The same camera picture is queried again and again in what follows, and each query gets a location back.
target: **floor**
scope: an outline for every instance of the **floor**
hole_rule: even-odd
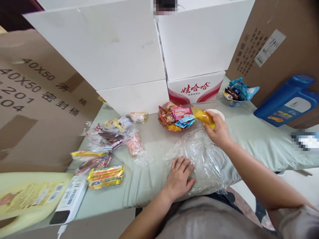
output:
[[[313,176],[304,176],[295,171],[285,171],[281,178],[295,187],[302,193],[313,205],[319,207],[319,168],[308,169]],[[243,181],[231,186],[237,191],[255,211],[256,201],[253,194]],[[105,238],[117,239],[125,228],[135,217],[135,209],[125,209],[116,211],[106,215],[92,217],[86,220],[75,221],[69,224],[66,231],[62,234],[61,239],[76,238],[88,239]],[[56,239],[58,227],[48,227],[38,229],[35,231],[26,232],[23,234],[16,234],[9,236],[10,239],[33,239],[33,238],[46,238]]]

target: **red bowl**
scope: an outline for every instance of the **red bowl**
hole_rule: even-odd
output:
[[[162,108],[163,108],[163,109],[166,109],[168,103],[169,103],[169,102],[165,103],[165,104],[162,106]],[[181,129],[181,130],[168,129],[168,128],[166,128],[165,124],[161,121],[161,119],[160,119],[160,113],[159,113],[159,112],[158,112],[158,120],[159,120],[159,123],[161,124],[161,126],[163,126],[164,129],[166,129],[166,130],[169,131],[169,132],[172,132],[172,133],[185,132],[185,131],[187,131],[188,129],[190,129],[190,128],[193,126],[193,124],[192,124],[190,127],[184,128],[184,129]]]

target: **table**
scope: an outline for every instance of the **table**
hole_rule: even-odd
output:
[[[228,85],[229,79],[224,79],[221,90]],[[272,171],[287,169],[299,170],[319,167],[317,155],[306,154],[293,149],[291,132],[295,131],[287,125],[279,128],[253,115],[256,107],[251,102],[231,108],[221,100],[221,91],[216,100],[194,104],[203,109],[217,109],[225,115],[230,135],[256,159]],[[96,116],[93,125],[120,117],[112,108],[104,104]],[[163,156],[178,142],[183,133],[170,133],[158,122],[157,114],[151,114],[145,124],[136,124],[141,142],[146,145],[153,162],[140,167],[132,161],[127,147],[123,146],[114,151],[116,156],[111,165],[124,163],[125,177],[122,185],[108,190],[88,190],[83,199],[75,220],[84,219],[100,214],[130,207],[141,207],[149,203],[161,190],[166,182],[167,168]],[[193,129],[201,127],[194,123]],[[87,141],[84,139],[79,150],[86,150]],[[77,168],[72,163],[68,172]],[[233,182],[240,180],[234,166],[229,163],[226,169]],[[27,228],[32,230],[49,225],[52,216],[42,222]]]

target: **brown cardboard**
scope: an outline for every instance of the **brown cardboard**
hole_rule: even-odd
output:
[[[0,173],[63,172],[97,97],[36,30],[0,35]]]
[[[286,39],[259,67],[254,58],[276,29]],[[319,93],[318,43],[319,21],[315,1],[256,0],[226,76],[231,80],[243,77],[247,85],[260,86],[252,99],[257,107],[297,74],[314,77],[316,82],[309,89]],[[319,108],[288,123],[295,128],[316,124],[319,124]]]

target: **hand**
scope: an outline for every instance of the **hand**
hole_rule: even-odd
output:
[[[193,164],[189,165],[190,159],[185,158],[186,156],[182,156],[180,159],[173,160],[170,174],[162,189],[162,192],[165,193],[166,197],[170,198],[172,203],[186,194],[195,182],[194,178],[188,181],[188,177],[195,166]]]
[[[205,111],[215,123],[215,128],[211,129],[209,125],[203,123],[202,126],[206,130],[210,139],[221,149],[233,144],[234,141],[230,137],[227,124],[223,121],[219,114],[210,111]]]

